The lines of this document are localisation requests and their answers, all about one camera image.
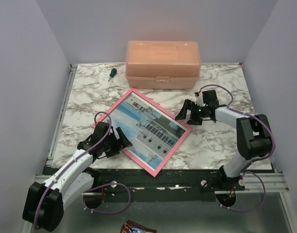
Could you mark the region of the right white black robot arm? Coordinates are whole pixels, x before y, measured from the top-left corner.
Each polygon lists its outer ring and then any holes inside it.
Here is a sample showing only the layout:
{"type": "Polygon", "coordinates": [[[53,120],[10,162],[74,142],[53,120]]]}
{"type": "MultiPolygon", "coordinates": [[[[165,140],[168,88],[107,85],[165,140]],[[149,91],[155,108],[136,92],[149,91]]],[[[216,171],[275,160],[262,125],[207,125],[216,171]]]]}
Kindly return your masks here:
{"type": "Polygon", "coordinates": [[[215,90],[195,92],[196,100],[186,99],[176,120],[186,119],[188,125],[202,125],[203,121],[221,122],[236,129],[237,153],[219,169],[216,184],[222,190],[234,185],[234,178],[243,175],[254,162],[271,156],[275,149],[273,134],[266,115],[252,115],[220,104],[215,90]]]}

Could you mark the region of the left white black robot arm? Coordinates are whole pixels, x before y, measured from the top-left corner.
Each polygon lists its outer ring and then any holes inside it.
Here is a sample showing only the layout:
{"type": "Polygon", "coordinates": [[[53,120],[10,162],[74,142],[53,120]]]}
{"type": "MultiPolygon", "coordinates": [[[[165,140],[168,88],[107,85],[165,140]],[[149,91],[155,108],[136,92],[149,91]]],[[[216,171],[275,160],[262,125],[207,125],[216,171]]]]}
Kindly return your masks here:
{"type": "Polygon", "coordinates": [[[65,209],[83,192],[95,192],[101,180],[87,172],[87,168],[101,158],[118,155],[131,147],[120,127],[99,122],[94,132],[77,145],[71,158],[51,177],[42,183],[34,182],[28,190],[22,218],[37,229],[52,232],[60,224],[65,209]]]}

